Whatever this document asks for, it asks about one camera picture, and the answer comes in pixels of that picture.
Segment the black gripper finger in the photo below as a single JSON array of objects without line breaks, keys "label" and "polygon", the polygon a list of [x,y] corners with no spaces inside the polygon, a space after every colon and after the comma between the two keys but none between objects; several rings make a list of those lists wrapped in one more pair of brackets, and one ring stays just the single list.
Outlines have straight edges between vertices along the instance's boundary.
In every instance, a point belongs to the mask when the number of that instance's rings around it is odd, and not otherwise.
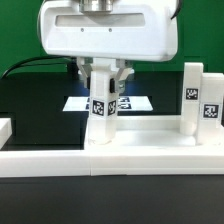
[{"label": "black gripper finger", "polygon": [[81,72],[81,74],[83,76],[84,87],[89,89],[90,88],[90,80],[91,80],[93,59],[92,58],[78,57],[76,59],[76,63],[77,63],[79,71]]},{"label": "black gripper finger", "polygon": [[110,79],[109,90],[111,93],[121,94],[125,91],[125,80],[133,73],[133,65],[129,60],[116,59],[115,68],[115,76]]}]

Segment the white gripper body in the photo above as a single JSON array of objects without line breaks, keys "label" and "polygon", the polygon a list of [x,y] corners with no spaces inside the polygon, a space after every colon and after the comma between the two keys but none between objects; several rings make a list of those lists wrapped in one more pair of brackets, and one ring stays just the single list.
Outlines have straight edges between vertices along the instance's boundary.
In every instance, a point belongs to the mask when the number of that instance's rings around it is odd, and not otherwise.
[{"label": "white gripper body", "polygon": [[178,0],[114,0],[107,12],[82,12],[79,0],[49,0],[40,10],[46,53],[168,61],[177,53]]}]

